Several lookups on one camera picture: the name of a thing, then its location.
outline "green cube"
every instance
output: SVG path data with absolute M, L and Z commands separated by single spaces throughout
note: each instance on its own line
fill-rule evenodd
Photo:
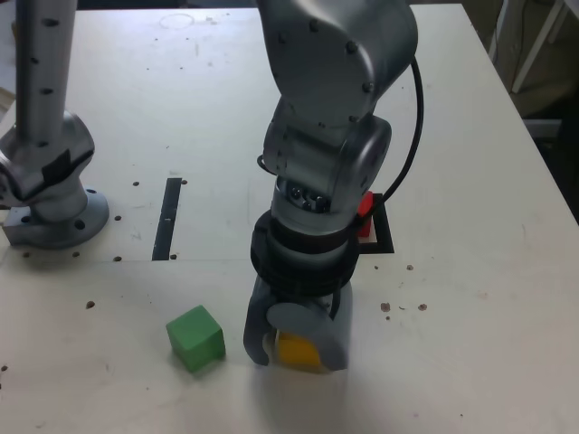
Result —
M 190 373 L 225 356 L 223 330 L 203 306 L 166 325 L 173 351 Z

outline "metal mounting base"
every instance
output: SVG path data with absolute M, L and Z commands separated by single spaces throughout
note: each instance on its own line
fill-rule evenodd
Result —
M 47 223 L 35 219 L 29 207 L 12 208 L 4 223 L 6 238 L 13 246 L 29 245 L 40 249 L 66 249 L 90 240 L 109 219 L 104 194 L 85 187 L 87 206 L 72 219 Z

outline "black cable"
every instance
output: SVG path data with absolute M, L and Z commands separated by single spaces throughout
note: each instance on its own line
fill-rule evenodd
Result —
M 257 157 L 257 165 L 265 170 L 268 174 L 276 176 L 270 169 L 265 166 L 265 163 L 263 163 L 263 154 Z
M 386 190 L 386 193 L 382 196 L 380 202 L 375 203 L 370 211 L 368 211 L 363 217 L 356 217 L 352 226 L 362 227 L 368 220 L 372 218 L 372 215 L 380 208 L 385 202 L 392 197 L 394 192 L 398 189 L 408 172 L 410 167 L 413 165 L 414 156 L 416 156 L 416 151 L 418 150 L 418 144 L 420 143 L 420 137 L 422 135 L 422 123 L 424 121 L 424 94 L 422 93 L 422 78 L 420 75 L 420 69 L 418 68 L 418 62 L 416 58 L 413 59 L 411 63 L 414 74 L 414 87 L 416 88 L 416 127 L 414 128 L 413 142 L 410 144 L 410 150 L 408 151 L 408 156 L 406 157 L 406 162 L 400 171 L 400 174 L 396 177 L 390 188 Z

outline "yellow cube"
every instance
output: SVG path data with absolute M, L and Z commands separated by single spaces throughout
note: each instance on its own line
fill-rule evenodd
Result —
M 286 365 L 307 370 L 322 368 L 318 349 L 303 337 L 280 332 L 277 346 L 280 362 Z

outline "robotic arm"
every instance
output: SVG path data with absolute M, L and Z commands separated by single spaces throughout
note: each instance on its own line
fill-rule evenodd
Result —
M 258 277 L 244 344 L 268 364 L 264 336 L 311 342 L 329 370 L 347 364 L 351 223 L 384 161 L 390 125 L 376 102 L 413 61 L 418 32 L 403 0 L 258 0 L 281 98 L 263 146 L 277 176 L 258 220 Z
M 96 235 L 107 200 L 83 188 L 89 130 L 64 111 L 76 0 L 17 2 L 16 125 L 0 139 L 0 203 L 11 244 L 62 249 Z

